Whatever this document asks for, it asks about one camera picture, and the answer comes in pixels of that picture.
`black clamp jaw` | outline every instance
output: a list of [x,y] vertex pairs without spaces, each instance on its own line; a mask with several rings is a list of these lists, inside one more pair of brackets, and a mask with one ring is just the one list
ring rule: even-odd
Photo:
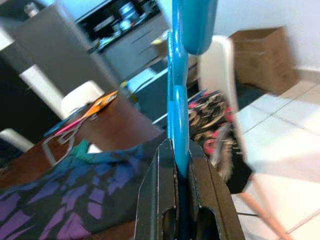
[[171,140],[158,147],[139,190],[134,239],[245,240],[228,187],[200,146],[190,141],[189,151],[183,179]]

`cardboard box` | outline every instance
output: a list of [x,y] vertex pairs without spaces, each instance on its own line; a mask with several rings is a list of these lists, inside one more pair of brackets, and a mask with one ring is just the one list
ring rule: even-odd
[[235,70],[239,81],[280,95],[297,83],[294,59],[285,28],[240,30],[234,42]]

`baseboard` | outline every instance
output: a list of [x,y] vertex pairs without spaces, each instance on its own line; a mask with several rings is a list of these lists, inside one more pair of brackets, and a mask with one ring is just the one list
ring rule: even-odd
[[299,80],[307,80],[316,84],[320,84],[320,69],[297,67],[295,70]]

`wooden table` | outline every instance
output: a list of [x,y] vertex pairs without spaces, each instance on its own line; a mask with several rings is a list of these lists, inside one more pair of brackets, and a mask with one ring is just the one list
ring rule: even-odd
[[[121,94],[94,120],[86,120],[75,136],[75,145],[82,139],[94,143],[102,151],[124,150],[152,140],[162,130],[137,111]],[[10,164],[9,172],[1,178],[0,188],[29,183],[51,168],[42,148],[42,140]],[[49,144],[56,160],[64,155],[67,147],[53,140]],[[132,238],[135,222],[112,227],[86,240],[128,240]]]

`blue handle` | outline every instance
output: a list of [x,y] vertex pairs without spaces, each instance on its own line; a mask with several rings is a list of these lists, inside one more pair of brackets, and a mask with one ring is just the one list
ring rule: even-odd
[[189,165],[187,97],[188,52],[204,53],[211,44],[218,0],[173,0],[172,32],[168,33],[167,134],[176,165],[184,178]]
[[173,140],[176,165],[188,175],[189,119],[187,98],[188,53],[182,44],[181,4],[173,0],[173,32],[168,33],[168,137]]
[[208,50],[214,34],[218,0],[180,0],[182,39],[186,51],[200,55]]

